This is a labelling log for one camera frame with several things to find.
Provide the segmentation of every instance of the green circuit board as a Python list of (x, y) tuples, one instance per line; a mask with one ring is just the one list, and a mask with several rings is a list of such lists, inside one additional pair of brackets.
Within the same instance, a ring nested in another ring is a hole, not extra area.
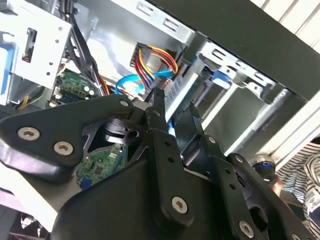
[(62, 80), (61, 91), (66, 91), (81, 99), (95, 98), (98, 96), (97, 88), (79, 74), (66, 69), (60, 77)]
[(115, 144), (110, 150), (96, 152), (82, 160), (76, 172), (77, 183), (86, 189), (125, 167), (126, 149)]

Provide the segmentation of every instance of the striped fabric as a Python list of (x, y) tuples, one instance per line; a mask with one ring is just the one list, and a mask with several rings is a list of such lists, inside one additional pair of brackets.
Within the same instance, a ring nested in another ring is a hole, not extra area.
[(320, 239), (320, 144), (310, 142), (279, 171), (283, 190), (303, 204), (310, 232)]

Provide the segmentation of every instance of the black cable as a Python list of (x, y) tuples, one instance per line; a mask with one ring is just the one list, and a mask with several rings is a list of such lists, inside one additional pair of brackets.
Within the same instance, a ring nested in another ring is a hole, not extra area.
[(60, 0), (59, 11), (61, 14), (61, 18), (66, 22), (72, 24), (73, 26), (70, 31), (70, 39), (67, 42), (67, 50), (69, 52), (70, 58), (72, 59), (76, 67), (80, 70), (82, 75), (90, 82), (95, 84), (95, 86), (98, 88), (99, 94), (101, 96), (106, 95), (106, 91), (104, 90), (104, 88), (102, 88), (97, 63), (93, 59), (87, 42), (77, 25), (74, 16), (74, 3), (71, 0)]

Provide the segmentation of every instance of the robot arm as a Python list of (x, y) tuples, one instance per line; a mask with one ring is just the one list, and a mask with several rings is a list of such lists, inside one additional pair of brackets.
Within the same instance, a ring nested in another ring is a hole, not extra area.
[(192, 107), (174, 138), (163, 91), (152, 100), (142, 110), (109, 95), (0, 122), (2, 163), (55, 185), (88, 153), (128, 146), (125, 169), (62, 207), (52, 240), (314, 239), (243, 157), (222, 154)]

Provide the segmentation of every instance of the screw head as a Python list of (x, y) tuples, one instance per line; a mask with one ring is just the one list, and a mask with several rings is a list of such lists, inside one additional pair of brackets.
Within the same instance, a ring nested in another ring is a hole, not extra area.
[(209, 141), (212, 142), (213, 144), (216, 143), (216, 140), (212, 136), (209, 136)]
[(63, 156), (69, 156), (74, 151), (74, 147), (67, 141), (58, 141), (53, 146), (53, 149), (57, 154), (60, 154)]
[(126, 101), (120, 101), (120, 103), (121, 103), (122, 106), (125, 106), (125, 107), (129, 106), (129, 104)]
[(174, 196), (171, 201), (172, 207), (180, 214), (186, 214), (188, 205), (185, 200), (179, 196)]
[(240, 162), (240, 163), (243, 163), (244, 161), (242, 160), (242, 158), (241, 157), (239, 157), (239, 156), (235, 156), (235, 159), (237, 159), (238, 160), (238, 162)]
[(25, 126), (18, 130), (18, 136), (23, 140), (34, 141), (40, 137), (40, 132), (34, 127)]
[(295, 233), (292, 233), (292, 238), (293, 240), (301, 240), (301, 238)]
[(246, 221), (240, 221), (239, 227), (241, 229), (241, 232), (244, 233), (248, 238), (253, 239), (254, 238), (254, 231), (252, 227), (246, 222)]

